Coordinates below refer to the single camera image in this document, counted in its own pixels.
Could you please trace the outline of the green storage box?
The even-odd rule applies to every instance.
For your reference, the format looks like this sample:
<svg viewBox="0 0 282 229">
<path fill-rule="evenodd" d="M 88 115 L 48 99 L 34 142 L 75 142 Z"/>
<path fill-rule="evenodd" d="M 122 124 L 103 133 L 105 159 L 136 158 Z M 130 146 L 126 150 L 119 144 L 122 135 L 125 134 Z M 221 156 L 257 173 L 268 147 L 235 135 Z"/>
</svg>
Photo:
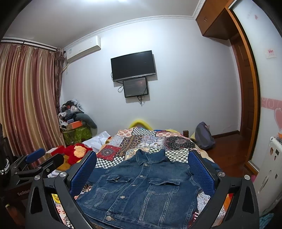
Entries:
<svg viewBox="0 0 282 229">
<path fill-rule="evenodd" d="M 72 130 L 63 131 L 63 137 L 67 146 L 82 143 L 92 138 L 91 130 L 88 126 L 81 126 Z"/>
</svg>

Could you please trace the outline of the orange shoe box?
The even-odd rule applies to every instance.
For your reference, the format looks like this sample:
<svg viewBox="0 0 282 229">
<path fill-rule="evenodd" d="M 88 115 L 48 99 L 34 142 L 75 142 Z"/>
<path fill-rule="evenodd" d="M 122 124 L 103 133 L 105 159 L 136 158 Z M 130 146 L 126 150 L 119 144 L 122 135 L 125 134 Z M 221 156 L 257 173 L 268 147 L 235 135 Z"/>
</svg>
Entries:
<svg viewBox="0 0 282 229">
<path fill-rule="evenodd" d="M 75 121 L 75 122 L 69 123 L 66 127 L 66 130 L 67 131 L 73 130 L 73 129 L 79 128 L 81 126 L 83 126 L 82 121 Z"/>
</svg>

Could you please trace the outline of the small black wall monitor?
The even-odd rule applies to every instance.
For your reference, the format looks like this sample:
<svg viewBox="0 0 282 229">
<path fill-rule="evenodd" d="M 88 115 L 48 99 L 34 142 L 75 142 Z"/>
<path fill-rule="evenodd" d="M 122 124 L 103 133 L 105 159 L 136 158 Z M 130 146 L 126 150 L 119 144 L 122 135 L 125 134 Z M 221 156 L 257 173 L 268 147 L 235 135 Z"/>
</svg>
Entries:
<svg viewBox="0 0 282 229">
<path fill-rule="evenodd" d="M 148 82 L 146 77 L 133 78 L 123 81 L 125 98 L 148 95 Z"/>
</svg>

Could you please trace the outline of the red plush toy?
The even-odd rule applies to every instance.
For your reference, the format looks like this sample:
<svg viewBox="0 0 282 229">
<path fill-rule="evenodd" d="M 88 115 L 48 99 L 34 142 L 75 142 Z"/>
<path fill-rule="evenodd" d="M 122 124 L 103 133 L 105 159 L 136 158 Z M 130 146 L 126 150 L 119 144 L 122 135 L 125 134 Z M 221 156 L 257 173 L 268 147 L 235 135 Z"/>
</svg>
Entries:
<svg viewBox="0 0 282 229">
<path fill-rule="evenodd" d="M 73 165 L 81 160 L 88 151 L 92 151 L 92 148 L 83 143 L 76 143 L 74 145 L 69 145 L 68 147 L 60 146 L 57 149 L 57 153 L 68 156 L 67 163 L 70 165 Z"/>
</svg>

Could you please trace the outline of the patchwork quilt bedspread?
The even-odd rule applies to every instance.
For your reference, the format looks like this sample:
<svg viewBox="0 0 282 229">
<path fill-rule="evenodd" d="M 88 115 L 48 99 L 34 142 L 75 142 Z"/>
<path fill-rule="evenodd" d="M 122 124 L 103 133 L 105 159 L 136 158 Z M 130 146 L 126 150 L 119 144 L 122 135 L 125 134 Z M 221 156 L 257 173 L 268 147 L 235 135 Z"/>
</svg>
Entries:
<svg viewBox="0 0 282 229">
<path fill-rule="evenodd" d="M 200 149 L 192 139 L 181 135 L 175 130 L 151 131 L 139 127 L 119 130 L 116 135 L 109 137 L 97 153 L 97 168 L 108 169 L 124 160 L 133 157 L 137 150 L 155 153 L 165 149 L 166 156 L 171 161 L 186 163 L 188 154 L 196 150 L 203 158 L 210 160 L 207 152 Z M 70 168 L 68 156 L 60 170 Z"/>
</svg>

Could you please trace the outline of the wooden overhead cabinet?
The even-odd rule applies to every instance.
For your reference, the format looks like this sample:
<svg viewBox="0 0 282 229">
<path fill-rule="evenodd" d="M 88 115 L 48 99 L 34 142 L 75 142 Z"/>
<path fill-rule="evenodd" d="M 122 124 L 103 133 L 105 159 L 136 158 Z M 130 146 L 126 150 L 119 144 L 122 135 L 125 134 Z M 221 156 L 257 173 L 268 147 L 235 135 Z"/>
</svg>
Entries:
<svg viewBox="0 0 282 229">
<path fill-rule="evenodd" d="M 206 0 L 196 19 L 205 37 L 228 40 L 238 33 L 235 22 L 225 8 L 229 1 Z"/>
</svg>

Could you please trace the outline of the yellow headboard cushion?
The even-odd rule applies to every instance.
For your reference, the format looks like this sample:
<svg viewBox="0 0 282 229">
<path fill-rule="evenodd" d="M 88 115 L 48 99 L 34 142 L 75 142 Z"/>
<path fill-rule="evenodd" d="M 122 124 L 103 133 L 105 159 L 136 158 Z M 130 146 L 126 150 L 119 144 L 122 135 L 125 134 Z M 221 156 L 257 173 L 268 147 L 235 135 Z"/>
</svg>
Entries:
<svg viewBox="0 0 282 229">
<path fill-rule="evenodd" d="M 144 120 L 141 120 L 141 119 L 137 119 L 135 121 L 133 121 L 129 128 L 133 128 L 133 127 L 141 127 L 141 128 L 144 128 L 146 130 L 153 130 L 153 128 L 147 123 L 145 122 Z"/>
</svg>

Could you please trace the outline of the black wall television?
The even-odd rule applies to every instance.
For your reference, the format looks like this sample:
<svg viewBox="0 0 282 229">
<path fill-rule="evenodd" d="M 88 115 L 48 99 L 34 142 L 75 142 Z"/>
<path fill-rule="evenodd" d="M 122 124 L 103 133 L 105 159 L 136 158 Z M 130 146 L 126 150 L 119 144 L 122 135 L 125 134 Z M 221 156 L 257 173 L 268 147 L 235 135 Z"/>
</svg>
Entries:
<svg viewBox="0 0 282 229">
<path fill-rule="evenodd" d="M 121 81 L 156 74 L 152 51 L 142 51 L 111 59 L 112 80 Z"/>
</svg>

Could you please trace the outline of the blue denim jacket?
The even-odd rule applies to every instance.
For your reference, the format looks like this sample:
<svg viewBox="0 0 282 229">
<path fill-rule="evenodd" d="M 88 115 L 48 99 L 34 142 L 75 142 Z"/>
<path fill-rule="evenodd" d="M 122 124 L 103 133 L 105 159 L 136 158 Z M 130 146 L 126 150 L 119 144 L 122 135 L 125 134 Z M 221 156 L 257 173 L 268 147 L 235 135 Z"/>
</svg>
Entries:
<svg viewBox="0 0 282 229">
<path fill-rule="evenodd" d="M 165 150 L 138 150 L 114 167 L 95 168 L 89 182 L 77 203 L 103 228 L 188 228 L 202 190 L 190 165 L 170 161 Z"/>
</svg>

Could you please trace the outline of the white air conditioner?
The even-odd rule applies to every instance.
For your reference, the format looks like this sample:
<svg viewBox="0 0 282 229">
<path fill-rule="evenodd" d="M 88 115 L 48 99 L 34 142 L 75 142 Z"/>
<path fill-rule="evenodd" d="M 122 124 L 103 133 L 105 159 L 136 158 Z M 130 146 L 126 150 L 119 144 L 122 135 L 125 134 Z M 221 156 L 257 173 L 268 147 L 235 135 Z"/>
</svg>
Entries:
<svg viewBox="0 0 282 229">
<path fill-rule="evenodd" d="M 101 38 L 99 36 L 93 36 L 84 41 L 70 45 L 66 49 L 66 64 L 73 63 L 74 61 L 100 50 Z"/>
</svg>

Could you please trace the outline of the white appliance with stickers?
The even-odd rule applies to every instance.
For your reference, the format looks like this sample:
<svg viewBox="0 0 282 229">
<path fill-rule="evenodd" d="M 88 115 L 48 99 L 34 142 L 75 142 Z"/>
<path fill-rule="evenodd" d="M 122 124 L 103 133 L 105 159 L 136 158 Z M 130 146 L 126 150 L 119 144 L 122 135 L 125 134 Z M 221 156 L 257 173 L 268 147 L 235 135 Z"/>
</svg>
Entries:
<svg viewBox="0 0 282 229">
<path fill-rule="evenodd" d="M 259 214 L 270 212 L 281 200 L 281 138 L 271 137 L 266 156 L 253 183 Z"/>
</svg>

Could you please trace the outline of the grey backpack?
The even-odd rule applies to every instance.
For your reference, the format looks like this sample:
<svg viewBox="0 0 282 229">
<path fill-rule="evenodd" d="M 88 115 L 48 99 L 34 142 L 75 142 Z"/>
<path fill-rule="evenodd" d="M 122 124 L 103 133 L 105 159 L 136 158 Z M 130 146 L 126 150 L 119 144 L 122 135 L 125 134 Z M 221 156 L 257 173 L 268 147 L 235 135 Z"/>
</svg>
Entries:
<svg viewBox="0 0 282 229">
<path fill-rule="evenodd" d="M 214 147 L 215 140 L 205 122 L 200 122 L 195 129 L 195 141 L 199 148 L 208 150 Z"/>
</svg>

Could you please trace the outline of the white light blue shirt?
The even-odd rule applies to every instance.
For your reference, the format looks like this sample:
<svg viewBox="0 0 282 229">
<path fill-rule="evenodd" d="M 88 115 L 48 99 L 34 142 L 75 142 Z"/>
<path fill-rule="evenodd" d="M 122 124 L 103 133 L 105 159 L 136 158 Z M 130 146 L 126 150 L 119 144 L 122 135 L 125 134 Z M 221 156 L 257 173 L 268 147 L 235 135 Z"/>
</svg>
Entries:
<svg viewBox="0 0 282 229">
<path fill-rule="evenodd" d="M 95 137 L 92 137 L 89 140 L 86 140 L 82 142 L 84 145 L 88 146 L 89 148 L 92 148 L 92 150 L 95 153 L 98 153 L 101 149 L 102 145 L 106 142 L 106 140 L 110 137 L 110 135 L 107 133 L 107 131 L 103 131 L 102 133 L 96 135 Z"/>
</svg>

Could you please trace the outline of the brown wooden door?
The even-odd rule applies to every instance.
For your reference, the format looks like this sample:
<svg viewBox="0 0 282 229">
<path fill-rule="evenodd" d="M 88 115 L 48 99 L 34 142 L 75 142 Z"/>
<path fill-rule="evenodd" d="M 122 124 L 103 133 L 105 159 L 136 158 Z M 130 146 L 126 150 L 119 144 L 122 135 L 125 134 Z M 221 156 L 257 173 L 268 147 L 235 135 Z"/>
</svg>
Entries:
<svg viewBox="0 0 282 229">
<path fill-rule="evenodd" d="M 240 133 L 249 142 L 246 162 L 251 160 L 257 140 L 260 106 L 257 68 L 250 44 L 239 33 L 230 39 L 235 54 L 241 90 Z"/>
</svg>

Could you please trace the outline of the grey green pillow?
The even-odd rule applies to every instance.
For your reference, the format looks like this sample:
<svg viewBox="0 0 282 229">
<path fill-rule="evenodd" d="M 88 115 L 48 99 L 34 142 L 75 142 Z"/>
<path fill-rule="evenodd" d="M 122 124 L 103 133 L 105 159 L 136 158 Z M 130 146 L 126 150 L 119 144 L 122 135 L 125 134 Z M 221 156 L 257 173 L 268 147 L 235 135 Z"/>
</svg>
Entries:
<svg viewBox="0 0 282 229">
<path fill-rule="evenodd" d="M 75 115 L 75 121 L 82 121 L 83 123 L 88 125 L 90 127 L 91 134 L 93 137 L 97 135 L 97 125 L 89 115 L 85 113 L 77 113 Z"/>
</svg>

